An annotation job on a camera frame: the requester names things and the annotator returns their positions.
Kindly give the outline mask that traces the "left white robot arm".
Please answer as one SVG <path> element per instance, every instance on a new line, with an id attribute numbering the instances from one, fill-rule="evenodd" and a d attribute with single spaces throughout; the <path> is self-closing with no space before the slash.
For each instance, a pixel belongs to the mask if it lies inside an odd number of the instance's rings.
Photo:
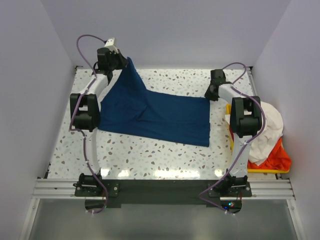
<path id="1" fill-rule="evenodd" d="M 79 185 L 86 186 L 92 196 L 99 196 L 104 190 L 100 165 L 97 156 L 97 130 L 101 122 L 98 97 L 110 84 L 113 71 L 123 70 L 128 64 L 120 50 L 114 46 L 105 46 L 97 50 L 97 62 L 92 68 L 90 82 L 79 92 L 69 97 L 70 126 L 72 132 L 80 132 L 83 136 L 83 156 L 90 175 L 81 174 Z"/>

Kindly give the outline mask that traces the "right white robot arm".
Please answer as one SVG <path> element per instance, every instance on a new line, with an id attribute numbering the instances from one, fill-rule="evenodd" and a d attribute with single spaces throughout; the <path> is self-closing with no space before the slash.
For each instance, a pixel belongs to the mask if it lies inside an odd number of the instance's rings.
<path id="1" fill-rule="evenodd" d="M 210 85 L 205 98 L 211 101 L 224 99 L 231 105 L 229 128 L 233 133 L 232 164 L 225 175 L 212 188 L 233 197 L 245 187 L 248 179 L 248 160 L 252 141 L 265 127 L 265 114 L 258 96 L 240 92 L 226 80 L 222 69 L 210 71 Z"/>

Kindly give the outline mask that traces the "blue t shirt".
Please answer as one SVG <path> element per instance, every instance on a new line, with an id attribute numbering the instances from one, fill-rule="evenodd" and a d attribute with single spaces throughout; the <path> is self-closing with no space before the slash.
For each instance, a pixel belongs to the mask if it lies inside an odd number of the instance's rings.
<path id="1" fill-rule="evenodd" d="M 210 145 L 210 102 L 148 90 L 132 60 L 101 101 L 101 131 L 186 145 Z"/>

